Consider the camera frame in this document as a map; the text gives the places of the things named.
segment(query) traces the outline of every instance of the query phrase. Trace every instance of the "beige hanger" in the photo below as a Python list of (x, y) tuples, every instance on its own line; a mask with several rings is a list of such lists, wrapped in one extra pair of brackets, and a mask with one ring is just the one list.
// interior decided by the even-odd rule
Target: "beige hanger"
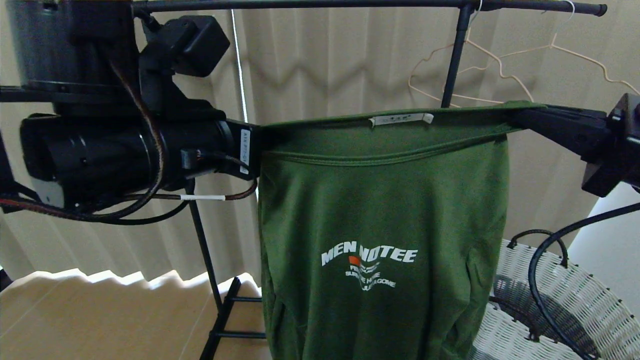
[[(628, 87), (629, 89), (633, 90), (637, 95), (640, 95), (640, 92), (638, 92), (638, 90), (637, 90), (633, 85), (631, 85), (630, 83), (628, 83), (628, 82), (626, 82), (626, 81), (624, 81), (624, 80), (612, 80), (612, 79), (610, 79), (610, 78), (609, 78), (608, 71), (607, 71), (607, 67), (606, 67), (603, 63), (601, 63), (600, 61), (595, 60), (595, 59), (592, 59), (592, 58), (590, 58), (590, 57), (588, 57), (588, 56), (584, 56), (584, 55), (582, 55), (582, 54), (576, 53), (575, 51), (571, 51), (571, 50), (569, 50), (569, 49), (565, 49), (564, 47), (560, 47), (560, 46), (556, 45), (556, 38), (557, 38), (557, 36), (558, 36), (558, 33), (559, 33), (560, 28), (562, 28), (562, 26), (564, 26), (564, 25), (565, 25), (569, 20), (571, 20), (571, 18), (572, 18), (572, 17), (573, 17), (573, 15), (575, 14), (575, 5), (574, 5), (573, 1), (570, 1), (570, 0), (560, 0), (560, 1), (566, 1), (567, 3), (570, 3), (570, 4), (571, 4), (571, 6), (573, 7), (573, 11), (572, 11), (571, 16), (569, 16), (569, 18), (568, 18), (568, 19), (566, 19), (566, 20), (565, 20), (565, 21), (563, 21), (560, 25), (558, 25), (558, 27), (556, 28), (556, 32), (554, 33), (554, 36), (553, 36), (553, 38), (551, 39), (551, 43), (549, 43), (549, 45), (533, 47), (532, 49), (527, 49), (527, 50), (515, 51), (515, 52), (513, 52), (513, 53), (509, 53), (509, 54), (505, 54), (505, 55), (499, 56), (499, 59), (504, 59), (504, 58), (507, 58), (507, 57), (509, 57), (509, 56), (518, 55), (518, 54), (530, 53), (530, 52), (532, 52), (532, 51), (543, 50), (543, 49), (556, 49), (556, 50), (560, 50), (560, 51), (562, 51), (562, 52), (565, 52), (565, 53), (568, 53), (568, 54), (571, 54), (571, 55), (577, 56), (578, 58), (581, 58), (581, 59), (587, 60), (587, 61), (589, 61), (589, 62), (591, 62), (591, 63), (594, 63), (594, 64), (598, 65), (598, 66), (602, 69), (602, 73), (603, 73), (604, 79), (605, 79), (606, 81), (608, 81), (608, 82), (610, 82), (610, 83), (619, 83), (619, 84), (623, 84), (623, 85), (625, 85), (626, 87)], [(472, 70), (472, 69), (480, 70), (480, 71), (484, 71), (484, 70), (488, 69), (488, 68), (489, 68), (489, 66), (491, 66), (491, 63), (489, 63), (486, 67), (469, 67), (469, 68), (467, 68), (467, 69), (464, 69), (464, 70), (459, 71), (459, 72), (458, 72), (458, 74), (462, 74), (463, 72), (466, 72), (466, 71), (469, 71), (469, 70)]]
[[(483, 5), (483, 0), (480, 0), (480, 6), (478, 7), (477, 13), (476, 13), (476, 14), (474, 14), (474, 16), (471, 18), (471, 20), (469, 21), (469, 25), (471, 25), (471, 24), (473, 23), (473, 20), (474, 20), (474, 19), (478, 16), (478, 14), (480, 13), (480, 10), (482, 9), (482, 5)], [(531, 100), (531, 102), (534, 102), (534, 100), (533, 100), (533, 96), (531, 96), (531, 93), (529, 92), (529, 89), (527, 89), (527, 87), (522, 83), (522, 81), (521, 81), (517, 76), (513, 76), (513, 75), (512, 75), (512, 76), (505, 76), (505, 75), (502, 73), (502, 61), (500, 60), (500, 58), (499, 58), (498, 56), (496, 56), (495, 54), (493, 54), (492, 52), (490, 52), (489, 50), (485, 49), (484, 47), (481, 47), (481, 46), (480, 46), (480, 45), (478, 45), (477, 43), (475, 43), (475, 42), (473, 42), (473, 41), (469, 40), (469, 36), (470, 36), (470, 35), (471, 35), (471, 28), (469, 27), (469, 30), (467, 31), (467, 36), (465, 37), (465, 44), (469, 44), (469, 45), (471, 45), (471, 46), (475, 47), (476, 49), (478, 49), (478, 50), (482, 51), (484, 54), (486, 54), (487, 56), (489, 56), (489, 57), (491, 57), (492, 59), (494, 59), (495, 61), (497, 61), (497, 62), (498, 62), (498, 65), (499, 65), (499, 70), (500, 70), (500, 71), (499, 71), (499, 75), (500, 75), (500, 77), (501, 77), (502, 79), (513, 79), (513, 80), (515, 80), (515, 81), (516, 81), (516, 82), (517, 82), (517, 83), (522, 87), (522, 90), (527, 94), (527, 96), (528, 96), (529, 100)], [(437, 97), (435, 97), (435, 96), (433, 96), (433, 95), (431, 95), (431, 94), (427, 94), (426, 92), (424, 92), (424, 91), (422, 91), (422, 90), (420, 90), (420, 89), (416, 88), (415, 86), (413, 86), (413, 85), (411, 84), (411, 79), (415, 76), (415, 70), (418, 68), (418, 66), (419, 66), (421, 63), (429, 61), (429, 60), (433, 57), (433, 55), (434, 55), (435, 53), (437, 53), (437, 52), (439, 52), (439, 51), (441, 51), (441, 50), (447, 49), (447, 48), (449, 48), (449, 47), (452, 47), (452, 46), (453, 46), (453, 44), (449, 44), (449, 45), (447, 45), (447, 46), (443, 46), (443, 47), (440, 47), (440, 48), (438, 48), (438, 49), (435, 49), (434, 51), (432, 51), (432, 52), (431, 52), (431, 54), (429, 54), (429, 56), (428, 56), (427, 58), (423, 58), (423, 59), (421, 59), (420, 61), (418, 61), (418, 63), (417, 63), (417, 64), (415, 64), (415, 66), (413, 67), (413, 70), (411, 71), (411, 74), (409, 74), (409, 80), (408, 80), (408, 82), (407, 82), (407, 83), (408, 83), (408, 85), (409, 85), (409, 87), (410, 87), (411, 89), (413, 89), (413, 90), (415, 90), (415, 91), (417, 91), (417, 92), (421, 93), (422, 95), (425, 95), (425, 96), (427, 96), (427, 97), (430, 97), (430, 98), (432, 98), (432, 99), (434, 99), (434, 100), (436, 100), (436, 101), (442, 101), (441, 99), (439, 99), (439, 98), (437, 98)], [(460, 74), (460, 73), (462, 73), (462, 72), (465, 72), (465, 71), (467, 71), (467, 70), (470, 70), (470, 69), (481, 69), (481, 68), (478, 68), (478, 67), (471, 67), (471, 68), (469, 68), (469, 69), (465, 69), (465, 70), (463, 70), (463, 71), (458, 72), (458, 74)], [(459, 97), (459, 98), (461, 98), (461, 99), (470, 99), (470, 100), (477, 100), (477, 101), (489, 102), (489, 103), (492, 103), (492, 104), (502, 104), (502, 102), (501, 102), (501, 101), (494, 101), (494, 100), (489, 100), (489, 99), (481, 99), (481, 98), (478, 98), (478, 97), (464, 96), (464, 95), (458, 95), (458, 94), (452, 94), (452, 96), (454, 96), (454, 97)], [(453, 107), (455, 107), (455, 108), (459, 108), (459, 106), (458, 106), (458, 105), (455, 105), (455, 104), (451, 104), (451, 106), (453, 106)]]

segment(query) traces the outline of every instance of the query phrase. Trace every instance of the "tiled floor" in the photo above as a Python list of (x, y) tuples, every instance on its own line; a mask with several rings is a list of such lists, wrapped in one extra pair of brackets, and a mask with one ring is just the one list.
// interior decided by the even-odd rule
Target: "tiled floor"
[[(241, 280), (240, 296), (259, 296)], [(199, 359), (215, 316), (204, 274), (34, 273), (0, 293), (0, 359)], [(234, 305), (227, 330), (264, 331), (260, 304)], [(223, 339), (215, 359), (271, 357), (265, 340)]]

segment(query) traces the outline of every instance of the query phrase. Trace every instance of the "laundry basket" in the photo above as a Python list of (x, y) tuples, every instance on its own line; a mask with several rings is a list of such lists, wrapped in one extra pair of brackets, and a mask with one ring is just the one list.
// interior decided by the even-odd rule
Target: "laundry basket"
[[(487, 307), (469, 359), (579, 359), (575, 354), (568, 354), (569, 348), (559, 343), (561, 339), (548, 325), (531, 297), (527, 271), (536, 249), (522, 244), (511, 249), (507, 247), (508, 244), (508, 241), (504, 241), (500, 251), (494, 293), (509, 306), (501, 306), (500, 309)], [(536, 272), (538, 289), (560, 328), (584, 352), (600, 359), (640, 359), (640, 323), (637, 318), (622, 300), (592, 274), (570, 262), (564, 267), (561, 260), (562, 257), (546, 252)], [(508, 328), (504, 321), (495, 320), (496, 311), (518, 323)], [(519, 345), (522, 348), (514, 345), (513, 348), (492, 352), (494, 347), (509, 346), (502, 345), (504, 338), (509, 338), (513, 343), (522, 343), (522, 328), (525, 338), (529, 333), (524, 324), (540, 331), (539, 343), (524, 340), (528, 344)], [(542, 351), (541, 348), (547, 352), (534, 355), (534, 351)]]

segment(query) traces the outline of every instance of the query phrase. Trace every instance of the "beige curtain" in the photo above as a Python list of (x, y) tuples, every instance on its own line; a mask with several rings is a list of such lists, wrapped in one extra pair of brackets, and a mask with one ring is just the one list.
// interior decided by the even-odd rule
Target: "beige curtain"
[[(601, 18), (577, 14), (561, 27), (557, 45), (604, 62), (610, 77), (640, 86), (640, 3), (601, 1)], [(214, 14), (233, 43), (230, 12)], [(184, 13), (161, 14), (166, 20)], [(236, 10), (246, 108), (250, 122), (267, 124), (327, 115), (438, 107), (410, 91), (415, 64), (454, 38), (458, 11), (450, 8)], [(483, 12), (471, 39), (497, 55), (548, 44), (569, 14), (532, 10)], [(7, 33), (6, 15), (0, 18)], [(2, 36), (3, 85), (18, 82), (10, 38)], [(439, 96), (450, 50), (437, 53), (416, 71), (414, 84)], [(466, 46), (461, 69), (484, 67), (488, 57)], [(555, 50), (504, 60), (504, 73), (517, 75), (535, 101), (609, 111), (628, 92), (603, 80), (591, 63)], [(190, 97), (205, 98), (242, 118), (234, 45), (207, 79), (177, 78)], [(514, 82), (502, 80), (497, 67), (468, 71), (456, 92), (497, 101), (526, 99)], [(485, 105), (454, 98), (460, 106)], [(28, 183), (20, 160), (17, 128), (42, 105), (2, 104), (1, 129), (18, 180)], [(505, 236), (541, 227), (558, 229), (588, 215), (596, 201), (580, 189), (584, 164), (579, 157), (529, 131), (510, 136), (511, 193)], [(240, 190), (242, 181), (225, 176), (199, 180), (198, 193)], [(159, 200), (142, 211), (152, 215), (174, 204)], [(255, 198), (232, 203), (201, 202), (205, 229), (219, 280), (248, 271), (259, 278)], [(78, 267), (87, 274), (110, 269), (118, 275), (142, 270), (147, 279), (176, 269), (183, 279), (204, 271), (188, 212), (159, 225), (115, 227), (86, 225), (29, 213), (4, 215), (0, 223), (0, 263), (12, 276), (33, 270)]]

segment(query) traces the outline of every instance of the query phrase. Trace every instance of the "clothing rack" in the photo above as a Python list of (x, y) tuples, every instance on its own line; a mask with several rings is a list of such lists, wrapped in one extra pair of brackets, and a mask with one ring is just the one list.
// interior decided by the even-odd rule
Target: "clothing rack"
[[(230, 9), (268, 9), (268, 8), (364, 8), (364, 7), (447, 7), (459, 8), (456, 38), (451, 53), (451, 62), (447, 73), (441, 107), (451, 105), (456, 75), (460, 66), (460, 58), (467, 35), (471, 15), (478, 9), (480, 0), (157, 0), (136, 1), (135, 12), (174, 12), (195, 10), (230, 10)], [(607, 12), (606, 4), (573, 3), (575, 13), (602, 16)], [(492, 11), (502, 8), (546, 10), (554, 12), (573, 12), (574, 7), (567, 1), (558, 0), (484, 0), (481, 11)], [(218, 317), (209, 332), (209, 338), (202, 351), (200, 360), (211, 360), (216, 354), (222, 338), (265, 339), (263, 332), (226, 331), (225, 327), (236, 302), (262, 302), (257, 297), (237, 296), (241, 283), (235, 277), (224, 300), (218, 289), (216, 274), (209, 254), (209, 246), (202, 227), (198, 205), (189, 203), (193, 224), (196, 229), (200, 250), (209, 275), (213, 297), (218, 308)]]

